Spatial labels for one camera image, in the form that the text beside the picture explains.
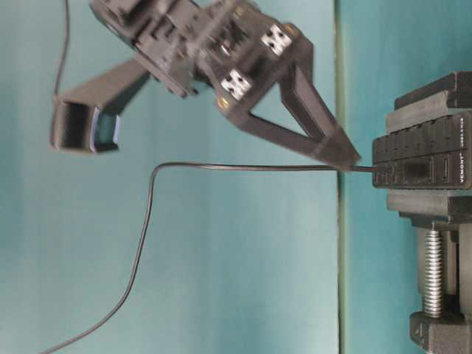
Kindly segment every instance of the screw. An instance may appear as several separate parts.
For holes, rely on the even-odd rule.
[[[285,28],[286,28],[287,31],[289,31],[292,35],[295,34],[295,29],[292,27],[291,24],[286,24],[286,25],[285,25]]]
[[[238,6],[235,11],[235,18],[240,18],[244,14],[244,8]]]
[[[443,238],[439,231],[431,230],[425,236],[425,290],[423,311],[432,319],[443,316]]]
[[[218,107],[220,107],[224,111],[229,108],[229,101],[224,97],[218,98],[217,103],[218,103]]]

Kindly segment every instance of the black 3d printed part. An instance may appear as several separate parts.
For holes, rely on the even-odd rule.
[[[314,45],[293,24],[278,22],[248,0],[214,1],[207,7],[191,0],[92,0],[91,8],[172,93],[186,97],[198,93],[196,84],[210,86],[218,110],[246,133],[340,170],[350,170],[360,159],[313,86]],[[251,113],[276,84],[305,134]],[[74,109],[56,112],[55,122],[82,116]],[[55,132],[52,141],[57,141]]]

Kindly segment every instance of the teal wall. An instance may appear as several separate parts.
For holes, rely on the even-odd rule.
[[[396,97],[456,70],[472,70],[472,2],[338,0],[339,113],[370,164]],[[386,210],[369,176],[343,178],[343,353],[421,353],[409,315],[421,309],[416,238]]]
[[[119,153],[53,152],[60,3],[1,5],[0,353],[45,349],[119,299],[154,165],[309,162],[237,131],[215,113],[211,92],[181,101],[157,83],[123,115]],[[71,3],[64,88],[131,56],[86,0]],[[316,83],[334,108],[332,2],[259,3],[316,43]],[[276,94],[258,109],[293,126]],[[336,174],[174,170],[158,184],[129,302],[63,353],[337,353]]]

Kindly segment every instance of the black cable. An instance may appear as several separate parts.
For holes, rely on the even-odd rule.
[[[134,264],[131,270],[131,277],[130,277],[128,286],[126,287],[125,293],[123,294],[121,299],[118,301],[118,303],[115,305],[115,307],[111,309],[111,311],[105,317],[103,317],[103,319],[98,321],[88,330],[85,330],[81,334],[61,344],[51,347],[48,350],[44,350],[43,352],[40,352],[39,354],[54,353],[60,349],[63,349],[64,347],[74,344],[76,341],[79,341],[83,339],[84,337],[87,337],[89,334],[92,334],[95,330],[98,330],[100,327],[102,327],[123,306],[123,304],[125,303],[126,299],[128,298],[133,288],[134,281],[136,279],[136,274],[138,272],[139,261],[141,260],[142,249],[145,244],[146,234],[148,232],[150,214],[153,208],[154,181],[156,180],[157,174],[161,170],[165,168],[169,168],[169,167],[188,167],[188,168],[196,168],[200,170],[249,171],[249,172],[291,172],[291,171],[292,172],[303,172],[303,171],[306,172],[306,171],[334,171],[335,170],[334,168],[329,167],[329,166],[316,166],[316,165],[314,166],[256,166],[256,165],[200,164],[200,163],[194,163],[194,162],[168,162],[165,164],[160,164],[158,167],[154,169],[150,177],[149,192],[147,195],[147,209],[146,209],[146,215],[145,215],[145,222],[142,227],[141,237],[138,243],[138,250],[134,258]],[[353,167],[352,171],[361,172],[361,173],[372,173],[375,171],[375,168],[374,167]]]
[[[64,67],[66,65],[67,54],[69,51],[69,41],[70,41],[70,10],[69,10],[69,0],[63,0],[63,16],[64,16],[64,39],[63,39],[63,50],[62,55],[60,58],[60,64],[58,67],[55,87],[54,87],[54,96],[59,93],[60,89],[60,82],[62,80],[62,75],[64,71]],[[68,347],[71,344],[74,344],[76,341],[79,341],[88,335],[92,334],[94,331],[98,330],[102,327],[111,317],[118,312],[118,310],[124,305],[127,298],[130,295],[131,290],[133,289],[134,281],[136,280],[136,275],[138,272],[139,261],[141,260],[142,250],[145,244],[146,234],[148,232],[149,227],[149,220],[150,214],[153,208],[153,198],[154,198],[154,181],[156,180],[156,176],[159,171],[169,168],[169,167],[188,167],[188,168],[196,168],[200,170],[218,170],[218,171],[249,171],[249,172],[290,172],[290,171],[334,171],[335,169],[329,166],[256,166],[256,165],[227,165],[227,164],[201,164],[201,163],[194,163],[194,162],[168,162],[165,164],[160,164],[156,167],[150,177],[149,183],[149,192],[147,195],[147,209],[145,214],[145,222],[142,227],[141,237],[138,243],[138,249],[136,252],[136,256],[134,258],[133,268],[131,269],[131,277],[128,282],[128,286],[126,287],[125,293],[122,295],[121,299],[118,303],[111,309],[110,312],[107,313],[103,319],[98,321],[88,330],[78,334],[77,336],[70,338],[63,343],[55,345],[39,354],[51,354],[61,350],[65,347]],[[375,171],[374,167],[353,167],[353,172],[361,172],[361,173],[372,173]]]
[[[63,0],[63,21],[64,21],[64,39],[62,46],[62,54],[60,56],[60,62],[58,70],[56,71],[56,79],[54,84],[54,97],[59,94],[60,82],[62,81],[62,74],[66,66],[67,54],[69,53],[69,42],[71,34],[71,16],[69,9],[69,0]]]

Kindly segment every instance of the brass screw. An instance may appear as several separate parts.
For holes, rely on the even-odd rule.
[[[225,111],[229,108],[229,101],[224,97],[218,98],[218,107]]]
[[[241,17],[244,14],[244,8],[241,6],[238,6],[235,11],[236,17]]]
[[[286,25],[285,25],[285,28],[286,28],[287,31],[289,31],[292,35],[295,34],[295,29],[294,29],[290,24],[286,24]]]

